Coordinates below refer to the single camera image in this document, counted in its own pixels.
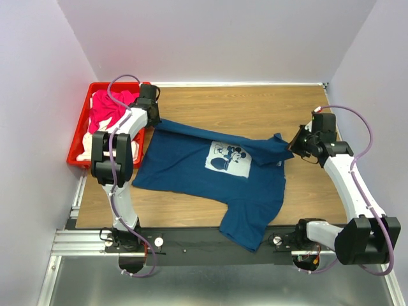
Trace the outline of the blue printed t shirt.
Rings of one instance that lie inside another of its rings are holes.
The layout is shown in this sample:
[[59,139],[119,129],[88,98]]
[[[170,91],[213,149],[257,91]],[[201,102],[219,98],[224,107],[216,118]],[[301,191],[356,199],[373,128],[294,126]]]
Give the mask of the blue printed t shirt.
[[256,252],[284,202],[287,146],[278,133],[251,140],[162,120],[132,185],[226,204],[219,231]]

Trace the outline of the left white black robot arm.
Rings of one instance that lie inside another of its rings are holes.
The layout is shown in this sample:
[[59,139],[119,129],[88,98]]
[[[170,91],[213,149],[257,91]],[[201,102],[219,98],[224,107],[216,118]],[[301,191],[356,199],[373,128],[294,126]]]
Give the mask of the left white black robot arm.
[[133,175],[131,142],[144,128],[160,123],[158,100],[161,90],[152,84],[141,84],[139,96],[125,106],[124,115],[111,131],[96,131],[92,136],[91,175],[105,191],[113,215],[112,237],[108,241],[128,252],[148,241],[139,234],[140,223],[133,208],[130,180]]

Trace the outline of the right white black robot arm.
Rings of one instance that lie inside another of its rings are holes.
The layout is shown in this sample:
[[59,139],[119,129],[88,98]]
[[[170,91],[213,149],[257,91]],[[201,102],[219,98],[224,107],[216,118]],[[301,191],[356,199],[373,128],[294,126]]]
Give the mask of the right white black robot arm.
[[377,204],[357,167],[360,156],[337,139],[336,116],[323,107],[312,111],[312,119],[301,125],[288,150],[302,158],[314,157],[331,178],[346,211],[341,228],[320,219],[301,219],[293,242],[306,250],[315,243],[332,250],[343,265],[394,264],[394,248],[401,225]]

